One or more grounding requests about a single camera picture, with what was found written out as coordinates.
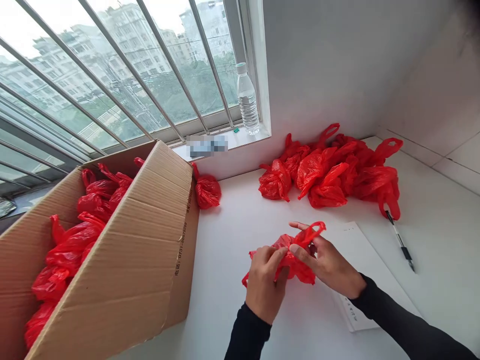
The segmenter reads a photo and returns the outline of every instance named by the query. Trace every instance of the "hand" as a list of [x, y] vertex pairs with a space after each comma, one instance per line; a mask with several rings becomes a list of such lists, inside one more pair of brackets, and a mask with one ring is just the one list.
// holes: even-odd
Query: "hand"
[[245, 303], [255, 315], [270, 325], [279, 313], [285, 296], [290, 268], [283, 267], [276, 282], [274, 280], [280, 261], [287, 252], [286, 247], [278, 250], [271, 246], [259, 247], [251, 260]]
[[[309, 226], [301, 222], [289, 222], [292, 228], [306, 230]], [[367, 283], [350, 263], [339, 253], [335, 246], [321, 236], [313, 239], [317, 257], [313, 257], [296, 244], [290, 245], [293, 255], [313, 270], [330, 289], [349, 299], [356, 299], [367, 286]]]

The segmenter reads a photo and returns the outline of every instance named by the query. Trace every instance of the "wall tile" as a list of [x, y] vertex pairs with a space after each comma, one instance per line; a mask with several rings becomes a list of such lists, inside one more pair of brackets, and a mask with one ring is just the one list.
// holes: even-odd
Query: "wall tile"
[[480, 134], [477, 134], [458, 149], [448, 154], [456, 163], [480, 173]]
[[401, 147], [401, 151], [421, 161], [429, 167], [432, 167], [434, 164], [438, 163], [442, 159], [442, 156], [440, 156], [439, 154], [423, 146], [420, 146], [402, 136], [398, 136], [397, 134], [391, 132], [386, 128], [380, 127], [377, 130], [376, 135], [382, 140], [388, 138], [397, 138], [403, 140], [403, 146]]
[[382, 126], [446, 156], [480, 132], [480, 56], [456, 12], [393, 96]]
[[433, 166], [439, 173], [480, 195], [480, 174], [447, 158]]

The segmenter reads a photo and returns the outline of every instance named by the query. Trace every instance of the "cardboard box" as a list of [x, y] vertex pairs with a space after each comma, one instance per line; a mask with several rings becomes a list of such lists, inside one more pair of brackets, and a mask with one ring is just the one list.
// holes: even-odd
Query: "cardboard box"
[[82, 168], [98, 162], [136, 177], [28, 354], [31, 286], [54, 247], [49, 216], [80, 222], [81, 168], [0, 237], [0, 359], [105, 359], [187, 317], [199, 219], [191, 165], [160, 141]]

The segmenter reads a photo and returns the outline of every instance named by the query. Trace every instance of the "sky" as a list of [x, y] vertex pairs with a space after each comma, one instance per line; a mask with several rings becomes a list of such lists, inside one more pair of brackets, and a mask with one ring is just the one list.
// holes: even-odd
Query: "sky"
[[[56, 33], [70, 29], [76, 24], [94, 25], [77, 0], [27, 0], [27, 2]], [[161, 29], [172, 29], [177, 34], [185, 31], [179, 15], [190, 8], [188, 0], [144, 0], [144, 2]], [[136, 0], [88, 0], [88, 3], [96, 12], [100, 12], [108, 7], [116, 9], [119, 4], [136, 3]], [[33, 39], [41, 36], [46, 37], [47, 34], [15, 0], [1, 0], [0, 37], [23, 56], [33, 58], [39, 55], [33, 47]], [[1, 46], [0, 55], [9, 60], [15, 59]]]

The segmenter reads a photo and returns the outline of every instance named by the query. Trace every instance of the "window sill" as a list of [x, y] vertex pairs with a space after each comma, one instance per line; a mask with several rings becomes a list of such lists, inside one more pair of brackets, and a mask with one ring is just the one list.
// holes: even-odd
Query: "window sill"
[[[235, 148], [239, 148], [248, 144], [256, 143], [265, 139], [268, 139], [271, 135], [267, 128], [264, 126], [264, 124], [261, 122], [260, 123], [260, 131], [259, 133], [255, 135], [250, 135], [247, 133], [243, 125], [238, 127], [238, 132], [234, 132], [233, 129], [229, 129], [225, 132], [222, 132], [219, 130], [217, 133], [212, 132], [211, 135], [223, 135], [227, 139], [226, 141], [228, 142], [228, 150], [233, 150]], [[191, 157], [190, 156], [190, 149], [189, 146], [186, 144], [181, 144], [177, 147], [173, 147], [172, 149], [175, 151], [178, 155], [182, 157], [185, 161], [188, 161], [191, 163], [192, 161], [203, 159], [206, 156], [197, 156], [197, 157]]]

